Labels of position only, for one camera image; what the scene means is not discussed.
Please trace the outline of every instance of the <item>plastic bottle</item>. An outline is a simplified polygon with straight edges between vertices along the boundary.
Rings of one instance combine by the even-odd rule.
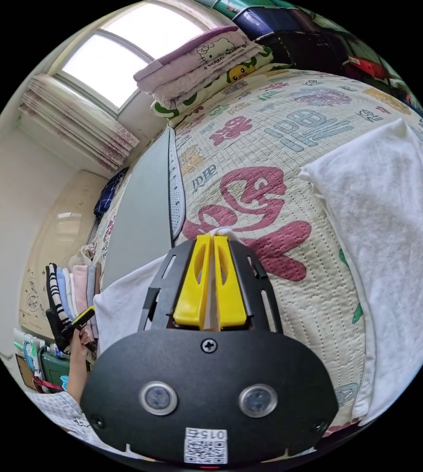
[[[59,359],[66,359],[68,356],[64,354],[55,344],[50,344],[48,347],[48,352],[55,355]]]

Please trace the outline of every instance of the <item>qr code label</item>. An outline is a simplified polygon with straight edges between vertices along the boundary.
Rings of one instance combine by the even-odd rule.
[[[225,429],[185,429],[184,462],[186,464],[227,464]]]

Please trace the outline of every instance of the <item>white wall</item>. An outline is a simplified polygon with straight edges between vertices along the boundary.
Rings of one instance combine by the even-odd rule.
[[[0,140],[0,351],[14,352],[21,281],[31,245],[76,170],[14,128]],[[22,385],[15,359],[9,363]]]

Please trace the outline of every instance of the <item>pink floral curtain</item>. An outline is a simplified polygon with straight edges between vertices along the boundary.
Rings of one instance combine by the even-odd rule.
[[[104,110],[46,74],[31,79],[20,111],[110,173],[123,165],[139,143]]]

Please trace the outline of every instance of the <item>hello kitty blanket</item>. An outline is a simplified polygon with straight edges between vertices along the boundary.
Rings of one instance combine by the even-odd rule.
[[[166,108],[175,108],[205,85],[263,48],[237,28],[218,28],[149,64],[134,75],[139,90]]]

